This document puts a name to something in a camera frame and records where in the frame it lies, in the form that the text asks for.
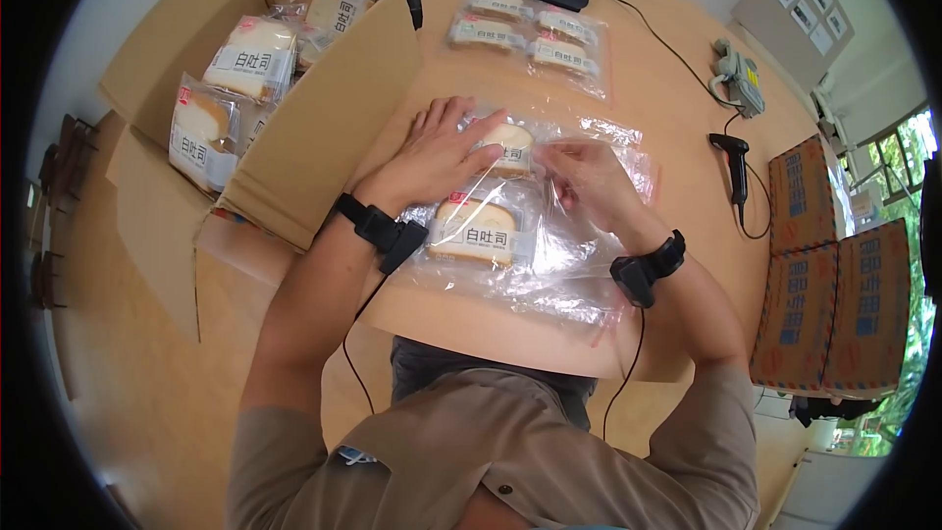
right hand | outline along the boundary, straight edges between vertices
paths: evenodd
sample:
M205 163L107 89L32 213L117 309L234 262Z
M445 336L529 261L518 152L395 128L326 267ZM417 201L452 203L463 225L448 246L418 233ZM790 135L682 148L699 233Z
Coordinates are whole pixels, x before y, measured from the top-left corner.
M594 139L563 140L533 148L559 204L579 205L599 230L618 236L630 255L657 250L673 234L642 202L615 152Z

left hand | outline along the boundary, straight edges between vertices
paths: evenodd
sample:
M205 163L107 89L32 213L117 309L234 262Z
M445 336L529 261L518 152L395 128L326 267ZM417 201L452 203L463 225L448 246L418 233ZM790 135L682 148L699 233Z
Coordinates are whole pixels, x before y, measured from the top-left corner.
M419 112L409 138L393 159L357 185L353 195L390 217L413 204L437 203L499 159L500 144L468 150L506 119L501 109L458 132L458 122L474 109L474 99L432 100Z

hand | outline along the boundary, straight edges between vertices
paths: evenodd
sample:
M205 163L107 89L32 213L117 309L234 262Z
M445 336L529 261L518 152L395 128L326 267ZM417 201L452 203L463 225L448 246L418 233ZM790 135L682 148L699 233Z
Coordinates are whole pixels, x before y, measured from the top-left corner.
M468 151L501 124L507 111L497 111L459 133L458 122L474 105L473 99L461 97L432 100L428 111L416 115L402 149L357 185L353 195L363 205L376 205L396 217L406 206L441 201L490 168L504 153L500 144Z
M613 232L632 256L657 250L673 234L642 202L615 152L593 139L537 145L533 159L547 171L559 204L581 206L599 230Z

dark pants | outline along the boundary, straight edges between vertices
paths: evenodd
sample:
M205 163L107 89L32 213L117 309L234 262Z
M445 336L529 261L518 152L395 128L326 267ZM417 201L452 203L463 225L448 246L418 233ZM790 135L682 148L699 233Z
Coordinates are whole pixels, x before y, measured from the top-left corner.
M586 402L595 391L597 378L537 371L503 362L476 359L400 336L393 337L393 351L389 361L393 364L393 403L425 389L439 376L449 372L479 368L499 369L525 374L547 385L559 395L562 409L573 425L589 431Z

shipping box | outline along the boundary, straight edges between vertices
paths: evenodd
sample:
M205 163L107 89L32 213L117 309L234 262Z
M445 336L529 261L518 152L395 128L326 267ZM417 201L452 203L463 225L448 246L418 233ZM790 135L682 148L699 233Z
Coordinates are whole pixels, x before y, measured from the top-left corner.
M289 1L159 0L99 85L127 123L108 171L118 188L119 234L171 318L195 340L194 243L202 226L221 220L212 210L237 213L307 249L421 66L407 0L378 0L291 89L210 200L167 162L180 78L201 78L243 15Z
M902 219L773 256L750 375L796 395L889 395L899 383L908 323Z
M815 135L769 162L772 256L854 235L851 193L826 140Z

